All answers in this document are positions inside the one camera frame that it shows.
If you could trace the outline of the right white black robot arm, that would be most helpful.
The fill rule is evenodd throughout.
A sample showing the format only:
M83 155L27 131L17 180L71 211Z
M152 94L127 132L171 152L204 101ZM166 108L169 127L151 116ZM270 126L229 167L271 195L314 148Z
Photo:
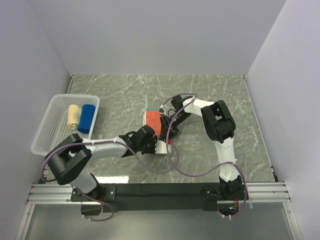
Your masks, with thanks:
M165 114L164 105L160 106L159 138L165 142L168 149L169 140L179 132L178 125L191 115L201 117L205 132L213 141L218 156L218 165L214 169L219 169L219 187L213 194L219 199L230 200L242 190L244 181L241 171L236 166L234 152L236 123L223 100L205 101L197 96L195 93L182 93L170 97L167 102L170 101L175 110L172 116Z

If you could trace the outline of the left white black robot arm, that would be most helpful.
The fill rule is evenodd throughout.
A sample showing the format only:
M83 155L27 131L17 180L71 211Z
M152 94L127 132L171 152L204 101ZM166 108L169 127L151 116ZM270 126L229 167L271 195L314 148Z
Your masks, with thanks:
M112 139L96 141L82 139L75 133L48 153L45 163L59 185L70 184L76 193L82 194L89 201L95 201L103 193L95 176L84 171L90 160L134 156L138 152L145 153L156 142L155 131L148 125Z

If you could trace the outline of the brown orange bear towel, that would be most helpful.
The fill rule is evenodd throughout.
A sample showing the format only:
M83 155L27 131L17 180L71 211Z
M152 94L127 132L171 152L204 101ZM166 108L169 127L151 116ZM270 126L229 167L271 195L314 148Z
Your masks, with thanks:
M148 125L149 127L151 127L155 132L155 136L158 139L160 138L162 124L161 124L161 115L160 115L159 108L147 108L144 111L143 123L144 125Z

